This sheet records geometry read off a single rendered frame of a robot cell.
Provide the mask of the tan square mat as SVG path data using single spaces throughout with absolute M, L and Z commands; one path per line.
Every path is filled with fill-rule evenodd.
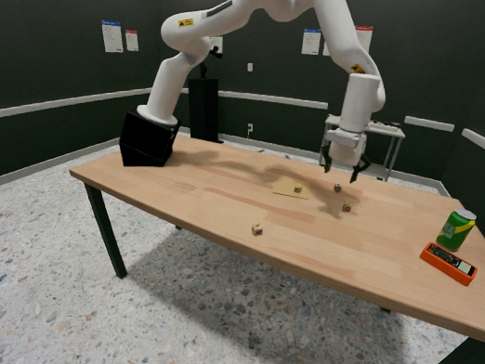
M 302 190 L 300 193 L 294 192 L 295 184 L 302 185 Z M 271 193 L 308 200 L 309 182 L 277 177 Z

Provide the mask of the green drink can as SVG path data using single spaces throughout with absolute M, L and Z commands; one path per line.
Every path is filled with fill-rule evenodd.
M 437 236 L 437 242 L 446 250 L 457 251 L 475 226 L 475 219 L 476 216 L 471 212 L 456 208 L 455 211 L 451 212 Z

